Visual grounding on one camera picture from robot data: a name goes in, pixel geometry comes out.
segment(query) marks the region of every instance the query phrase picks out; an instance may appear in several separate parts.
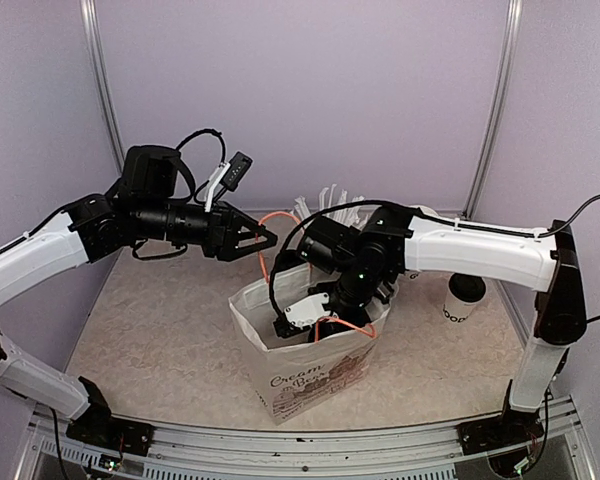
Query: printed illustration on bag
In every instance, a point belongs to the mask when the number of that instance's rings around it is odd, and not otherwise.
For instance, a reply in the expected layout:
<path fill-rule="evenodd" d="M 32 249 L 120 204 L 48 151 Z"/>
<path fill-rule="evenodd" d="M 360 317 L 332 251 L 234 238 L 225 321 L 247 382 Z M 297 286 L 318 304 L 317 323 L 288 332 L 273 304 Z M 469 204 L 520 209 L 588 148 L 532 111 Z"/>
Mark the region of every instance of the printed illustration on bag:
<path fill-rule="evenodd" d="M 331 367 L 328 372 L 318 373 L 322 366 L 315 367 L 312 369 L 312 373 L 318 374 L 306 383 L 297 382 L 298 378 L 302 377 L 296 375 L 295 381 L 287 382 L 289 384 L 283 387 L 282 391 L 273 399 L 273 415 L 286 418 L 305 404 L 323 395 L 337 393 L 360 380 L 368 367 L 366 360 L 373 347 L 373 344 L 365 345 L 354 350 Z M 274 377 L 271 380 L 272 387 L 282 384 L 280 377 Z"/>

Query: white paper cup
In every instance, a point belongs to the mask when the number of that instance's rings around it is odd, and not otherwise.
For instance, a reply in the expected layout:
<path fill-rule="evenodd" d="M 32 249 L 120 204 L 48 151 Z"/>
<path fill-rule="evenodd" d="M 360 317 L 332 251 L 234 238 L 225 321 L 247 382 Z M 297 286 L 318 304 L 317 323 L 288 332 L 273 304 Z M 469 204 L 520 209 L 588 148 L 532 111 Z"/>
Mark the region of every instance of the white paper cup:
<path fill-rule="evenodd" d="M 486 291 L 484 280 L 480 277 L 454 273 L 449 279 L 447 298 L 442 306 L 444 317 L 453 323 L 464 322 Z"/>

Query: white paper bag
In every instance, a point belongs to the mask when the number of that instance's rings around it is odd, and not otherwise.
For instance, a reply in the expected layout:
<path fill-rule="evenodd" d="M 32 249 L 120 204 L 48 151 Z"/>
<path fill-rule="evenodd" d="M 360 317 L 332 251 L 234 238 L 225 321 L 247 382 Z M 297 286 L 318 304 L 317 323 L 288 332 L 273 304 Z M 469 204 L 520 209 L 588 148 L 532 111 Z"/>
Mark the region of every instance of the white paper bag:
<path fill-rule="evenodd" d="M 309 286 L 325 279 L 320 272 L 312 275 L 307 265 L 280 273 L 275 280 L 276 300 L 284 309 L 306 297 Z M 307 343 L 308 332 L 288 339 L 277 337 L 268 288 L 264 280 L 254 282 L 232 296 L 229 307 L 251 381 L 280 424 L 364 377 L 390 306 L 374 299 L 367 307 L 375 339 L 348 330 Z"/>

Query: white wall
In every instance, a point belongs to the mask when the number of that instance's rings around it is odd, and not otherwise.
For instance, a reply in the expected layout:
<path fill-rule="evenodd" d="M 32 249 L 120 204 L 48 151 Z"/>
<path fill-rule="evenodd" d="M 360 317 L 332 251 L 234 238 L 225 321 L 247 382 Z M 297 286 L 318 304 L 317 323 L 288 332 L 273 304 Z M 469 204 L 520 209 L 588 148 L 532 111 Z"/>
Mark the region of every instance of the white wall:
<path fill-rule="evenodd" d="M 98 2 L 125 147 L 206 126 L 254 159 L 245 208 L 369 198 L 461 210 L 477 166 L 506 0 Z M 187 147 L 199 178 L 213 139 Z"/>
<path fill-rule="evenodd" d="M 0 2 L 0 246 L 115 179 L 79 3 Z M 0 309 L 0 328 L 64 368 L 111 266 L 67 272 Z M 31 416 L 0 388 L 0 479 Z"/>
<path fill-rule="evenodd" d="M 600 192 L 600 0 L 527 0 L 478 219 L 549 226 Z M 589 316 L 600 313 L 600 203 L 573 226 Z M 533 294 L 510 287 L 529 323 Z M 600 323 L 572 348 L 573 395 L 600 466 Z"/>

